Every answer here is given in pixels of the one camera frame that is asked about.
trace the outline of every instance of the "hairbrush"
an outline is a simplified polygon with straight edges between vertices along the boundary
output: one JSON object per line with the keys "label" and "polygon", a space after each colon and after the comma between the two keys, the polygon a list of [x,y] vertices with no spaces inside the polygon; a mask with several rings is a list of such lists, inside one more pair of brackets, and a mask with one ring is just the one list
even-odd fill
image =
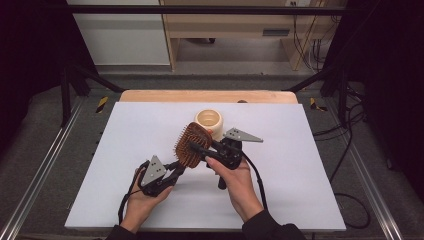
{"label": "hairbrush", "polygon": [[212,136],[206,129],[195,122],[190,123],[183,130],[175,145],[175,155],[178,162],[185,167],[197,167],[205,155],[195,149],[209,149],[212,142]]}

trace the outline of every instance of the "black pole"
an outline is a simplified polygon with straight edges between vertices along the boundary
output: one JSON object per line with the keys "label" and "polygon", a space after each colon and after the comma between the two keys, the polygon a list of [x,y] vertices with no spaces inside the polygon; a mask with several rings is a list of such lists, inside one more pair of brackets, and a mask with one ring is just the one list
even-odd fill
{"label": "black pole", "polygon": [[345,7],[266,7],[266,6],[161,6],[161,5],[46,5],[45,9],[89,14],[230,14],[230,15],[316,15],[343,16],[364,9]]}

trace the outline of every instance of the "white table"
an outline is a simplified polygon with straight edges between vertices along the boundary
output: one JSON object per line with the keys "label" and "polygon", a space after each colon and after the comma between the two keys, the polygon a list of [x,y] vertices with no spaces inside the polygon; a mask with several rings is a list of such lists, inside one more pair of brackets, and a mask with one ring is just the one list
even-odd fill
{"label": "white table", "polygon": [[[116,103],[65,227],[99,230],[117,224],[134,169],[152,155],[175,161],[183,127],[203,109],[218,110],[224,131],[237,127],[264,139],[243,143],[264,182],[269,211],[303,231],[342,231],[345,225],[300,104]],[[252,179],[259,196],[256,177]],[[143,224],[152,231],[235,231],[242,221],[218,176],[199,164],[187,169],[166,201]]]}

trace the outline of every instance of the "finger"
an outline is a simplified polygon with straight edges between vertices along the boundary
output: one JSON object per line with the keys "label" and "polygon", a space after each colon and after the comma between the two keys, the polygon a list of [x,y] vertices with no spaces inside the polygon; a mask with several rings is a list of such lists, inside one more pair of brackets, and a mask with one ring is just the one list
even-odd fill
{"label": "finger", "polygon": [[229,172],[230,170],[214,158],[206,157],[205,159],[209,167],[211,167],[216,173],[218,173],[219,176],[221,176],[222,178],[224,178],[224,180],[226,180],[226,178],[230,174]]}

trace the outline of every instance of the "sleeve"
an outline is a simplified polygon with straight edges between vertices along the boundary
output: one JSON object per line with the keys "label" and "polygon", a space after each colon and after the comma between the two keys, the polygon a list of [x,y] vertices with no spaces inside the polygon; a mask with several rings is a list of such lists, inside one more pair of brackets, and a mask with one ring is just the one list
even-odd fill
{"label": "sleeve", "polygon": [[119,225],[115,225],[106,240],[115,239],[137,240],[137,236],[127,229]]}
{"label": "sleeve", "polygon": [[264,210],[243,224],[243,233],[247,240],[306,240],[303,233],[294,224],[280,225]]}

